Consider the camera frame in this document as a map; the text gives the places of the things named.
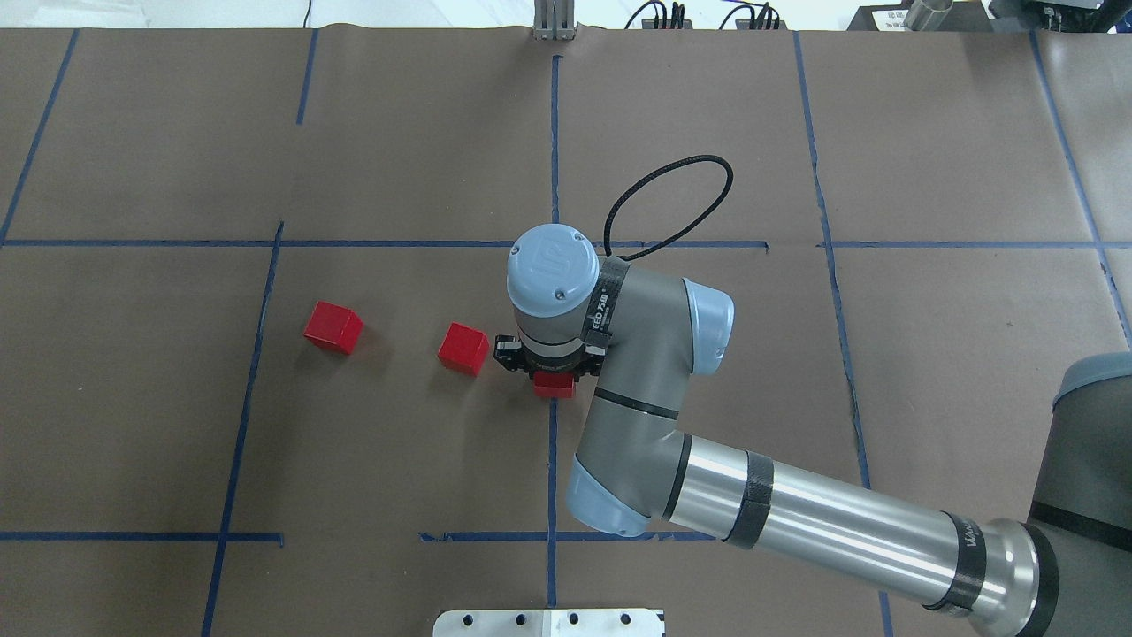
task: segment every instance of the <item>metal bracket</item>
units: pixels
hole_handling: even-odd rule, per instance
[[[448,611],[432,637],[664,637],[664,611],[575,609]]]
[[[534,0],[535,40],[574,40],[574,0]]]

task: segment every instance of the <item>red cube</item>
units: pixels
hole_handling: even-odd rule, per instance
[[[453,324],[448,328],[440,352],[436,353],[440,363],[449,370],[478,377],[483,361],[488,358],[488,336],[468,326]]]
[[[574,375],[535,372],[534,395],[541,398],[574,398]]]
[[[323,350],[349,355],[361,335],[361,318],[353,309],[320,300],[315,303],[302,336]]]

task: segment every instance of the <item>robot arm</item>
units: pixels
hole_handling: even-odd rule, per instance
[[[599,258],[563,224],[515,242],[507,289],[526,369],[569,371],[603,356],[567,490],[578,520],[636,536],[650,519],[670,519],[969,616],[981,635],[1044,634],[1057,565],[1037,527],[980,527],[676,429],[689,376],[713,373],[726,353],[726,293]]]

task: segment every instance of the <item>white label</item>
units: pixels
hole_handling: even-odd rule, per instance
[[[908,27],[904,26],[906,17],[908,17],[908,9],[873,11],[873,21],[876,23],[877,31],[908,31]]]

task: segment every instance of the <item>light blue joint cover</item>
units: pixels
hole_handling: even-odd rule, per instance
[[[731,341],[735,302],[727,293],[684,278],[692,312],[692,373],[707,377],[719,370]]]
[[[1082,359],[1070,365],[1069,370],[1065,371],[1061,391],[1057,393],[1057,398],[1054,399],[1054,406],[1056,407],[1057,402],[1065,398],[1066,395],[1086,386],[1122,377],[1132,377],[1132,352],[1098,354],[1097,356]]]
[[[520,236],[507,257],[507,294],[523,313],[559,316],[585,302],[601,262],[590,239],[569,225],[546,223]]]
[[[636,537],[649,526],[649,518],[601,487],[577,462],[577,456],[574,456],[574,468],[569,473],[566,506],[578,522],[602,533]]]

